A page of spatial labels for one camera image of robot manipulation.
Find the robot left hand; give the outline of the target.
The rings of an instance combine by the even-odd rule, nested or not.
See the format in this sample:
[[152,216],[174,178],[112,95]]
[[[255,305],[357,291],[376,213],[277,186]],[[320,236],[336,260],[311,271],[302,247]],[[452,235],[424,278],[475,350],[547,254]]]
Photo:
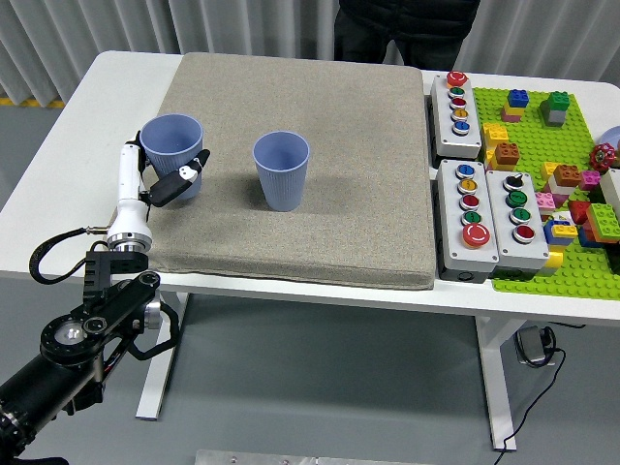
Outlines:
[[140,144],[140,132],[121,150],[116,215],[107,232],[108,248],[114,251],[147,252],[152,232],[147,226],[150,206],[161,207],[178,198],[198,183],[210,156],[202,149],[189,162],[158,180],[149,190],[142,173],[146,154]]

